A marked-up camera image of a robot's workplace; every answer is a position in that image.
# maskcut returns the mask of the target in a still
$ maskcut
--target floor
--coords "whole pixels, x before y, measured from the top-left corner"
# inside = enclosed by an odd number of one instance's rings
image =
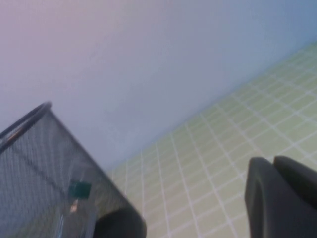
[[[317,169],[317,44],[166,134],[109,175],[148,238],[247,238],[248,161],[290,156]]]

